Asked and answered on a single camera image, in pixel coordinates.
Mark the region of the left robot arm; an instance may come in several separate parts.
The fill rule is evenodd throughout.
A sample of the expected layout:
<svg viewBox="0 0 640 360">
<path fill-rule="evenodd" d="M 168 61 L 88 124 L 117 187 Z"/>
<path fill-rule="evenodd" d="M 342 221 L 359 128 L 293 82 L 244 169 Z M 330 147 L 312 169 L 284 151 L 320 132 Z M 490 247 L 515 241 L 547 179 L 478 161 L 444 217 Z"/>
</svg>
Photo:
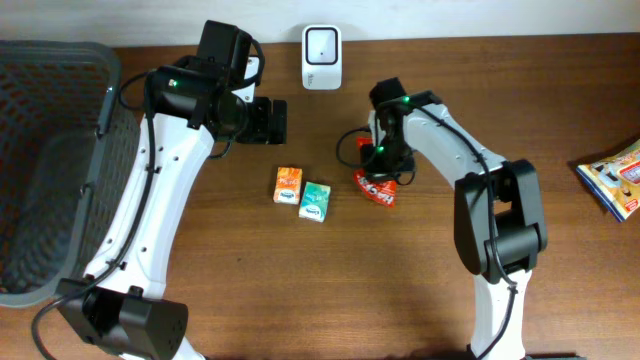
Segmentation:
<svg viewBox="0 0 640 360">
<path fill-rule="evenodd" d="M 132 169 L 115 217 L 80 280 L 57 288 L 58 310 L 86 343 L 123 359 L 194 359 L 186 305 L 165 298 L 172 244 L 195 179 L 217 143 L 281 145 L 287 104 L 258 97 L 259 42 L 204 25 L 197 51 L 149 71 Z"/>
</svg>

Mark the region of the orange tissue pack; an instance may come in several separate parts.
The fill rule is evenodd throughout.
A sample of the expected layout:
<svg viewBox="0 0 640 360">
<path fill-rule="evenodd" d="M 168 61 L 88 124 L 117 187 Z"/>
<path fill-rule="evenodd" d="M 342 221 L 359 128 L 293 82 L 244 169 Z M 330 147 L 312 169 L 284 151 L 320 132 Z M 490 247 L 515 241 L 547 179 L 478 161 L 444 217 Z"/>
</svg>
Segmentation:
<svg viewBox="0 0 640 360">
<path fill-rule="evenodd" d="M 279 167 L 273 200 L 275 203 L 297 205 L 300 201 L 303 171 L 294 167 Z"/>
</svg>

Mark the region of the yellow snack bag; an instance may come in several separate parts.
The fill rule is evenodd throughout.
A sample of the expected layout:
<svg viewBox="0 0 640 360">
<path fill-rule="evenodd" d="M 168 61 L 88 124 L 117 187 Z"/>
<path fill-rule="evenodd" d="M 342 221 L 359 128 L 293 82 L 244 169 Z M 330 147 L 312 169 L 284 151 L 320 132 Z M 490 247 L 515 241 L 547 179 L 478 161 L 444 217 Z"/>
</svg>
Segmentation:
<svg viewBox="0 0 640 360">
<path fill-rule="evenodd" d="M 618 222 L 639 209 L 639 141 L 619 153 L 591 164 L 581 164 L 577 173 Z"/>
</svg>

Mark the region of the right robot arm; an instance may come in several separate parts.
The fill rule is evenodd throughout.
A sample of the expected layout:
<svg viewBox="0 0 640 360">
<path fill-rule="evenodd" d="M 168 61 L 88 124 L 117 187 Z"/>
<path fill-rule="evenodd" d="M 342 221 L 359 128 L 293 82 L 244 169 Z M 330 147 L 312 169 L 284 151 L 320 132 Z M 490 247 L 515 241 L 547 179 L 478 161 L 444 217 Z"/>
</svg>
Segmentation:
<svg viewBox="0 0 640 360">
<path fill-rule="evenodd" d="M 524 298 L 548 242 L 534 166 L 486 148 L 431 91 L 409 95 L 399 79 L 390 78 L 378 82 L 369 99 L 366 179 L 380 183 L 413 175 L 414 156 L 421 154 L 454 191 L 454 245 L 474 283 L 471 358 L 525 358 Z"/>
</svg>

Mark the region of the grey plastic basket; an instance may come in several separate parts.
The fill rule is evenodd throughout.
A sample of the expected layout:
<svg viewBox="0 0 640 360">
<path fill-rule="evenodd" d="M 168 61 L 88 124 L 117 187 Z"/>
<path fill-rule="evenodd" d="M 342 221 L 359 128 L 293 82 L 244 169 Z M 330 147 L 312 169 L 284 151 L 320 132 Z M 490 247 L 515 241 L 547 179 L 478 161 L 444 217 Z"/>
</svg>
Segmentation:
<svg viewBox="0 0 640 360">
<path fill-rule="evenodd" d="M 98 43 L 2 41 L 2 306 L 49 299 L 105 239 L 140 137 L 120 80 Z"/>
</svg>

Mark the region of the green tissue pack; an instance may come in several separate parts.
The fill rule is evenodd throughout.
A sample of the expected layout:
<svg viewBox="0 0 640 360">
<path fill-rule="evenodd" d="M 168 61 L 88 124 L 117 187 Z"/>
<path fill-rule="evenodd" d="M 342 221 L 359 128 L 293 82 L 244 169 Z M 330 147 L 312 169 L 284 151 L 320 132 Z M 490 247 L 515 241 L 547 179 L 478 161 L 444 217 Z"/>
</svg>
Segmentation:
<svg viewBox="0 0 640 360">
<path fill-rule="evenodd" d="M 322 223 L 327 215 L 331 187 L 307 182 L 300 201 L 299 217 Z"/>
</svg>

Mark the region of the red snack bag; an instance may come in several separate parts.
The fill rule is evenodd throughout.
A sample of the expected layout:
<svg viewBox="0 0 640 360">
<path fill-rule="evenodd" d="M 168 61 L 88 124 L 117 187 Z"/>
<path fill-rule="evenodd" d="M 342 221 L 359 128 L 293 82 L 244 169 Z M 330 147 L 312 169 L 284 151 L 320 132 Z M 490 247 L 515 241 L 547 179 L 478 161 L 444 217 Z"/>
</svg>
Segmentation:
<svg viewBox="0 0 640 360">
<path fill-rule="evenodd" d="M 397 183 L 394 180 L 379 183 L 372 182 L 365 177 L 363 169 L 355 170 L 353 179 L 368 199 L 387 208 L 395 206 Z"/>
</svg>

